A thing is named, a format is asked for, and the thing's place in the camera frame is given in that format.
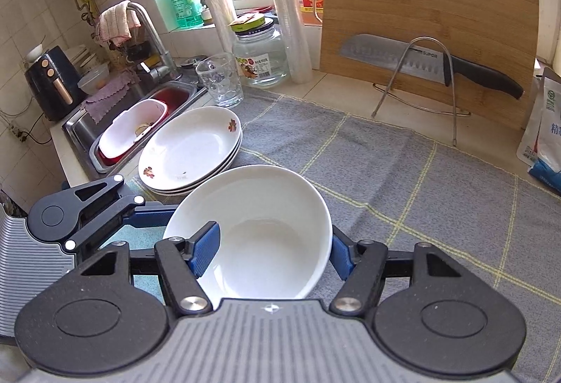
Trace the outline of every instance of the glass mug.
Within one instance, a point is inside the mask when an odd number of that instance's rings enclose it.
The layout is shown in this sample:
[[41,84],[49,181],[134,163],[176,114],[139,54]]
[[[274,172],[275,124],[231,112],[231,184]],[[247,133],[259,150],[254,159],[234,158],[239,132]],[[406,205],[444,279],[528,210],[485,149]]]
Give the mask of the glass mug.
[[243,100],[242,84],[233,54],[212,55],[199,63],[196,71],[217,106],[232,108]]

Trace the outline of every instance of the pink cloth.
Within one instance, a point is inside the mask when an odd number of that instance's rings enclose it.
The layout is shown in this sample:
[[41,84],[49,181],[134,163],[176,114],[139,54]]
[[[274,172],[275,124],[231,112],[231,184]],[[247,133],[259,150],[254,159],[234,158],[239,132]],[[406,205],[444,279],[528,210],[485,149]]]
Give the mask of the pink cloth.
[[99,39],[102,42],[113,41],[115,46],[121,46],[131,39],[130,29],[140,27],[140,21],[133,10],[127,10],[130,0],[108,8],[99,17]]
[[127,95],[130,84],[134,84],[137,81],[138,76],[136,73],[130,70],[124,70],[109,81],[105,87],[101,88],[97,94],[86,98],[82,107],[97,124],[111,108]]

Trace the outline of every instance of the countertop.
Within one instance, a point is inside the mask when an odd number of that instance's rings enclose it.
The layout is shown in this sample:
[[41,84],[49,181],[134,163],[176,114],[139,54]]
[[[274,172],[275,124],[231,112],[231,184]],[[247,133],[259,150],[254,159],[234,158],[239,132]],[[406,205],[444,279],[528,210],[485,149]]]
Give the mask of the countertop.
[[[335,74],[325,74],[316,70],[313,72],[313,80],[309,83],[286,82],[270,90],[295,98],[304,98],[326,107],[366,118],[370,118],[370,114],[381,97],[381,93],[375,90],[371,83]],[[402,91],[393,92],[416,105],[438,110],[451,110],[450,107],[428,98]],[[212,105],[210,96],[205,94],[189,109],[210,105]],[[411,128],[422,135],[452,145],[452,117],[408,107],[388,97],[378,112],[376,120]],[[62,122],[52,126],[50,133],[66,179],[71,187],[75,187],[88,182],[89,179],[74,155],[61,125]],[[522,135],[523,130],[513,130],[476,115],[458,118],[458,149],[538,184],[533,177],[527,174],[528,166],[516,157],[516,150]],[[140,154],[137,154],[120,171],[127,180],[136,174],[139,157]]]

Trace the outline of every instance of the gray ribbed panel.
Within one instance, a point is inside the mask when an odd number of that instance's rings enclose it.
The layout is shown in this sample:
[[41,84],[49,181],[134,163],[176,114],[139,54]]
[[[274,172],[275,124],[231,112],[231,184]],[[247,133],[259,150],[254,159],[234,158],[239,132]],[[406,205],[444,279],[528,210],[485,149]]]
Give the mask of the gray ribbed panel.
[[[33,371],[22,383],[428,383],[390,360],[356,320],[333,317],[319,301],[224,301],[212,315],[185,318],[165,345],[114,375],[61,378]],[[514,383],[507,372],[478,379]]]
[[73,256],[58,244],[37,242],[26,220],[10,217],[0,205],[0,335],[13,337],[21,308],[73,268]]

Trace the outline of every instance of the plastic wrap roll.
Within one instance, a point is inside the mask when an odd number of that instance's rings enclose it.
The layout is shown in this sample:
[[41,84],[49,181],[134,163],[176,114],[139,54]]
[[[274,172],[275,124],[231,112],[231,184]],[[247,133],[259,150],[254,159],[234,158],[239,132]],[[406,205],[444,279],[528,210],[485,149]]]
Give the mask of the plastic wrap roll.
[[225,53],[232,52],[234,33],[229,24],[236,19],[234,3],[232,0],[205,0],[212,15],[212,22],[218,32],[218,38]]
[[312,64],[298,0],[274,0],[280,32],[292,80],[302,84],[312,80]]

